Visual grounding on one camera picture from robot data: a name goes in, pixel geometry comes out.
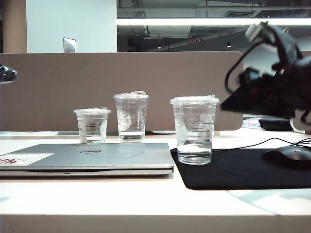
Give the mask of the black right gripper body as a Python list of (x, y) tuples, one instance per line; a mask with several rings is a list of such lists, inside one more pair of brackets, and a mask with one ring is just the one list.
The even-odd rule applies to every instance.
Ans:
[(278, 70), (274, 76), (256, 71), (255, 114), (281, 118), (295, 117), (298, 108), (298, 81), (292, 67)]

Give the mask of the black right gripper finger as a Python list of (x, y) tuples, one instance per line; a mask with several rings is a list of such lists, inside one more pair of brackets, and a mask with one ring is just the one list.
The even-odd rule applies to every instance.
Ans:
[(250, 84), (256, 79), (261, 78), (258, 70), (248, 67), (239, 75), (240, 84)]
[(221, 109), (240, 113), (255, 113), (257, 95), (238, 87), (226, 100), (221, 103)]

